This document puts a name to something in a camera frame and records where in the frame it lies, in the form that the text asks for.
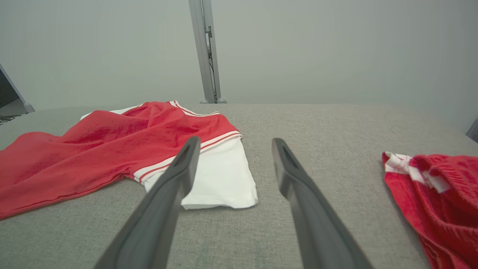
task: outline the clothing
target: clothing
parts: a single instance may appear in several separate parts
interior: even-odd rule
[[[242,135],[223,115],[196,114],[176,101],[148,102],[116,113],[94,111],[63,136],[23,134],[0,151],[0,219],[89,194],[124,177],[148,190],[194,135],[201,138],[201,154],[184,207],[255,205],[247,160],[237,155],[244,153]],[[222,162],[209,162],[220,154]],[[228,174],[232,166],[241,173]],[[213,189],[221,180],[227,184]],[[223,191],[225,185],[235,191]]]
[[[384,152],[385,182],[434,269],[478,267],[478,158]]]

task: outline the white wall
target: white wall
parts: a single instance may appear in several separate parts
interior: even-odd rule
[[[186,0],[2,0],[0,64],[36,110],[204,99]]]
[[[213,0],[228,102],[384,103],[465,133],[478,116],[476,0]]]

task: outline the gray fabric tablecloth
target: gray fabric tablecloth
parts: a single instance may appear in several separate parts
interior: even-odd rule
[[[183,210],[168,268],[302,267],[289,204],[277,189],[273,137],[288,143],[375,268],[427,268],[416,234],[384,184],[381,154],[478,156],[478,144],[440,121],[385,106],[182,105],[197,113],[219,111],[244,135],[259,204]],[[87,112],[124,107],[22,116],[0,126],[0,149],[23,133],[62,135]],[[123,180],[0,221],[0,268],[92,268],[144,195],[140,184]]]

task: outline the white garment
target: white garment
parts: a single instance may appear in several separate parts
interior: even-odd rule
[[[123,114],[139,106],[141,105],[110,112]],[[80,120],[88,115],[89,113],[82,116]],[[185,209],[217,206],[248,208],[258,203],[256,184],[249,170],[241,137],[233,135],[222,143],[201,151],[193,187],[181,201]],[[152,172],[141,181],[136,175],[141,172],[140,169],[135,172],[134,178],[149,191],[166,169]]]

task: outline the red fabric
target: red fabric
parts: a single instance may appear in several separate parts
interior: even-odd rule
[[[388,157],[382,155],[385,164]],[[417,155],[410,166],[442,177],[450,189],[438,193],[409,175],[385,173],[403,215],[417,231],[434,269],[478,267],[478,158]]]
[[[95,111],[63,136],[23,134],[0,151],[0,219],[92,193],[175,156],[194,135],[236,131],[220,114],[185,115],[150,102],[122,115]]]

